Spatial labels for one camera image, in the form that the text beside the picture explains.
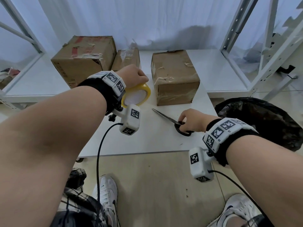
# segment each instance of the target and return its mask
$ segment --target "cable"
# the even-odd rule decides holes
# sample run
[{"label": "cable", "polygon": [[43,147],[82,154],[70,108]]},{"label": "cable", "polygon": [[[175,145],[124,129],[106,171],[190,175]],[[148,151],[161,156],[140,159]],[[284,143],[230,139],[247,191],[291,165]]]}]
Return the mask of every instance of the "cable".
[{"label": "cable", "polygon": [[123,123],[115,123],[114,125],[112,125],[112,126],[110,126],[108,129],[107,129],[107,131],[105,132],[105,134],[104,134],[104,136],[103,136],[103,138],[102,138],[102,140],[101,140],[101,143],[100,143],[100,146],[99,146],[99,150],[98,150],[98,155],[97,155],[97,191],[98,191],[98,193],[97,193],[97,195],[98,195],[98,208],[97,208],[97,218],[96,218],[96,222],[95,222],[95,227],[97,227],[98,226],[98,223],[99,223],[99,217],[100,217],[100,205],[101,205],[101,203],[100,203],[100,182],[99,182],[99,157],[100,157],[100,150],[101,150],[101,146],[102,146],[102,143],[103,143],[103,140],[104,140],[104,138],[105,138],[105,136],[106,136],[106,134],[108,133],[108,131],[112,128],[112,127],[114,127],[114,126],[116,126],[116,125],[123,125]]},{"label": "cable", "polygon": [[252,203],[254,203],[254,205],[260,210],[260,212],[263,214],[264,218],[267,218],[269,220],[269,218],[267,217],[267,215],[263,212],[263,210],[260,208],[260,206],[258,206],[258,204],[252,199],[252,197],[241,187],[239,186],[234,180],[232,180],[229,176],[223,174],[220,171],[216,171],[216,170],[208,170],[209,173],[213,173],[216,172],[218,174],[223,175],[224,177],[226,177],[227,179],[229,179],[232,183],[234,183],[246,196],[248,196],[248,198],[252,201]]}]

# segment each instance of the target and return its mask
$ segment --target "scissors handle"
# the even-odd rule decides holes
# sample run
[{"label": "scissors handle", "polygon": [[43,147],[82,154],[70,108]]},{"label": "scissors handle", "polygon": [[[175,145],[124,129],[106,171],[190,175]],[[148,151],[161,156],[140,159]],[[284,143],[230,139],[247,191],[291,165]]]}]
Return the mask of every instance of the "scissors handle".
[{"label": "scissors handle", "polygon": [[175,123],[175,128],[176,128],[177,132],[179,132],[180,134],[182,134],[182,135],[184,135],[184,136],[190,136],[191,133],[194,132],[194,131],[186,131],[186,132],[188,133],[188,134],[187,134],[187,133],[184,133],[184,132],[180,131],[180,126],[183,125],[183,124],[185,124],[185,122],[179,121],[178,123],[179,123],[179,124]]}]

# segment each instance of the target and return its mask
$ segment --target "sneaker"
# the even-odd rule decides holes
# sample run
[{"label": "sneaker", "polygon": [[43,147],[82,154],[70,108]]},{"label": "sneaker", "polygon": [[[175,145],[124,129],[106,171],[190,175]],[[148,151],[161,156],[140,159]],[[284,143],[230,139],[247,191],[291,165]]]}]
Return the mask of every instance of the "sneaker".
[{"label": "sneaker", "polygon": [[[98,200],[97,185],[93,190],[92,196]],[[100,177],[100,203],[108,219],[111,220],[110,223],[112,223],[112,227],[120,227],[117,215],[117,199],[118,188],[115,181],[108,175],[102,175]]]},{"label": "sneaker", "polygon": [[235,194],[227,200],[222,214],[207,227],[225,227],[229,218],[235,216],[249,221],[258,214],[259,210],[246,195]]}]

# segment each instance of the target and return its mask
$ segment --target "tiled floor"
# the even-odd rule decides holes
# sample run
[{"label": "tiled floor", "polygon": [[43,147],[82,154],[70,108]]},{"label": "tiled floor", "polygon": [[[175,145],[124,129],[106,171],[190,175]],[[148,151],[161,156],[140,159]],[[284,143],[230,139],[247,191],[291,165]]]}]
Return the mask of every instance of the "tiled floor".
[{"label": "tiled floor", "polygon": [[[268,81],[255,97],[264,97],[280,79],[276,76]],[[223,100],[212,102],[216,105]],[[303,126],[303,90],[288,87],[270,102]],[[12,114],[0,105],[0,121]],[[297,153],[303,155],[303,149]],[[91,194],[96,184],[96,158],[84,159],[75,163],[75,167],[85,169],[84,192]],[[240,183],[231,169],[216,162],[213,167]],[[110,174],[117,182],[122,226],[206,226],[221,213],[225,201],[240,192],[222,175],[216,175],[208,183],[194,180],[187,152],[101,157],[99,173]]]}]

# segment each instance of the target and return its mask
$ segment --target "packing tape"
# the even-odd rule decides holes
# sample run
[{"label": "packing tape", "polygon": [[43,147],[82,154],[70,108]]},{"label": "packing tape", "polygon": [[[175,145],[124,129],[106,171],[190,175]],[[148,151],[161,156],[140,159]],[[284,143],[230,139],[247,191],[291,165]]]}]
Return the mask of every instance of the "packing tape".
[{"label": "packing tape", "polygon": [[139,106],[143,104],[151,95],[151,90],[147,84],[139,84],[132,88],[126,88],[122,97],[121,105],[127,107],[131,103]]}]

